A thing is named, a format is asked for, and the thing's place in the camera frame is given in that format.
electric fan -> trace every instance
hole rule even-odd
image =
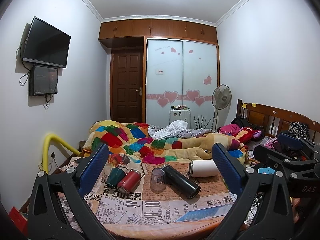
[[[218,86],[214,92],[212,93],[212,105],[214,107],[214,115],[212,120],[211,129],[213,129],[213,122],[214,122],[214,131],[217,128],[217,118],[218,118],[218,111],[226,108],[231,102],[231,91],[230,88],[226,85]]]

wooden cabinet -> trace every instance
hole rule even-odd
[[[202,25],[202,33],[203,33],[203,40],[204,41],[211,41],[218,43],[217,37],[217,29],[212,26]]]
[[[203,40],[202,24],[187,22],[187,38]]]
[[[116,32],[116,22],[101,23],[99,40],[113,38]]]
[[[117,21],[115,37],[127,37],[132,35],[133,20]]]
[[[150,35],[151,20],[133,20],[132,36]]]
[[[169,36],[186,38],[187,22],[169,20]]]
[[[150,35],[169,36],[169,20],[151,20]]]

frosted glass panel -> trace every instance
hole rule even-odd
[[[217,87],[217,47],[183,41],[183,105],[191,109],[191,128],[196,129],[194,116],[213,117],[212,93]]]
[[[146,121],[165,127],[182,104],[182,41],[148,40]]]

black thermos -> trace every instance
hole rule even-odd
[[[193,198],[199,193],[201,187],[183,176],[172,166],[164,165],[162,169],[165,172],[166,179],[177,187],[187,198]]]

wooden bed frame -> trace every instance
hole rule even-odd
[[[275,137],[281,131],[288,130],[290,122],[303,122],[309,125],[310,139],[314,142],[316,133],[320,133],[320,123],[305,117],[302,114],[297,114],[284,109],[279,109],[272,106],[265,106],[252,103],[243,103],[241,99],[238,99],[237,104],[237,116],[242,115],[250,123],[263,127],[266,136]],[[275,128],[275,121],[279,119],[277,130]]]

